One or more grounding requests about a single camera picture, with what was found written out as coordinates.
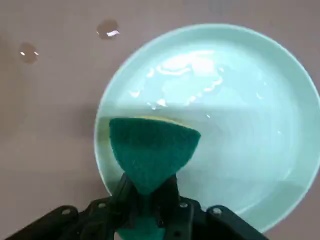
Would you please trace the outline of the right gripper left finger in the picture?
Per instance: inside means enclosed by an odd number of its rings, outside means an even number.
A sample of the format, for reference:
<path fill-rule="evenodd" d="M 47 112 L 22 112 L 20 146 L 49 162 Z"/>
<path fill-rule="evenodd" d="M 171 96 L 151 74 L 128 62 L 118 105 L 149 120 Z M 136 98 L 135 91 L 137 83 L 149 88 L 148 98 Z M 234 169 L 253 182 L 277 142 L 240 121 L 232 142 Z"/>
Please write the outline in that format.
<path fill-rule="evenodd" d="M 139 194 L 123 174 L 115 192 L 92 201 L 83 211 L 62 205 L 8 237 L 10 240 L 112 240 L 122 228 L 133 228 Z"/>

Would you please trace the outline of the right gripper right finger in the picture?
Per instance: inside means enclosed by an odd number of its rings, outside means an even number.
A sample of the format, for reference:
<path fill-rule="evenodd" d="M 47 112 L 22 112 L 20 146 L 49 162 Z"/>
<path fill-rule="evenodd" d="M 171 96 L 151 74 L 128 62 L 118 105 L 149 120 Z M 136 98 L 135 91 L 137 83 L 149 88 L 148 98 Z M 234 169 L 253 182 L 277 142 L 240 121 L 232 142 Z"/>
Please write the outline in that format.
<path fill-rule="evenodd" d="M 267 237 L 223 205 L 202 210 L 182 197 L 175 175 L 151 194 L 151 212 L 165 240 L 266 240 Z"/>

